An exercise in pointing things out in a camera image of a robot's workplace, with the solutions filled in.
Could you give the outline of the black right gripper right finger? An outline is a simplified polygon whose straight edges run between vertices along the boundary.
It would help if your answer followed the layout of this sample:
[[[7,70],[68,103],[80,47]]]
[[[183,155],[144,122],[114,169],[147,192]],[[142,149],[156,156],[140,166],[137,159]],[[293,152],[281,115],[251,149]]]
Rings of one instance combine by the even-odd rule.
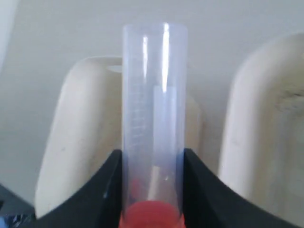
[[[292,228],[226,186],[191,150],[184,151],[183,214],[188,228]]]

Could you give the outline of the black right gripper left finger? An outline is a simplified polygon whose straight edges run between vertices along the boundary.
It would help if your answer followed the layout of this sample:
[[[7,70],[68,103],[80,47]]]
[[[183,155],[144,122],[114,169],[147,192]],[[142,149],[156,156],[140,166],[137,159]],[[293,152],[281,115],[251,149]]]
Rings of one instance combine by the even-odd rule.
[[[37,219],[37,228],[117,228],[122,210],[122,151],[60,206]]]

